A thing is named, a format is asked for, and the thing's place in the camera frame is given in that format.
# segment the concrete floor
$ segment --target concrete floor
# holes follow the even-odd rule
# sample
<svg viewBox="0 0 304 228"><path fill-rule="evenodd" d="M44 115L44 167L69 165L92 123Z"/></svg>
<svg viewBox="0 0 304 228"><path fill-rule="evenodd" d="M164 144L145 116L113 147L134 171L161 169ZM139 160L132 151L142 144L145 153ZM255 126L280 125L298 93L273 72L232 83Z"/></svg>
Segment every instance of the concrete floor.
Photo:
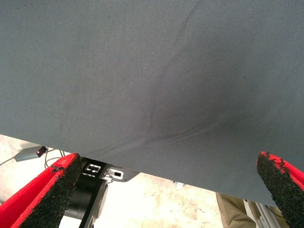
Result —
<svg viewBox="0 0 304 228"><path fill-rule="evenodd" d="M0 135L0 163L32 146L35 144ZM47 157L58 156L59 151L53 151ZM2 165L0 200L8 199L43 170L44 156ZM60 227L79 224L78 219L64 217ZM101 227L220 228L222 224L214 192L190 185L177 190L171 180L140 173L129 182L109 184L104 209L95 222L95 228Z"/></svg>

